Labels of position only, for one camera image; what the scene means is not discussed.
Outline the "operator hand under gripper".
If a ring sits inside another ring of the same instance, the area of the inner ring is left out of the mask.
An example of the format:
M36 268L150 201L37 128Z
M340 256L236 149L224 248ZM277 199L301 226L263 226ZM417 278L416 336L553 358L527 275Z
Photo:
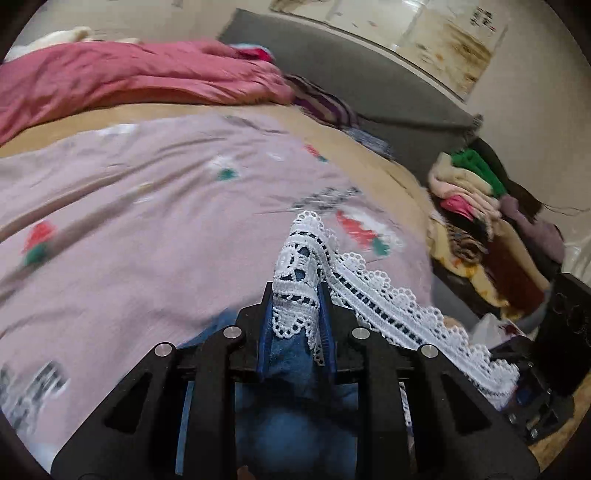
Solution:
M249 471L249 467L242 466L238 469L238 480L256 480L256 477Z

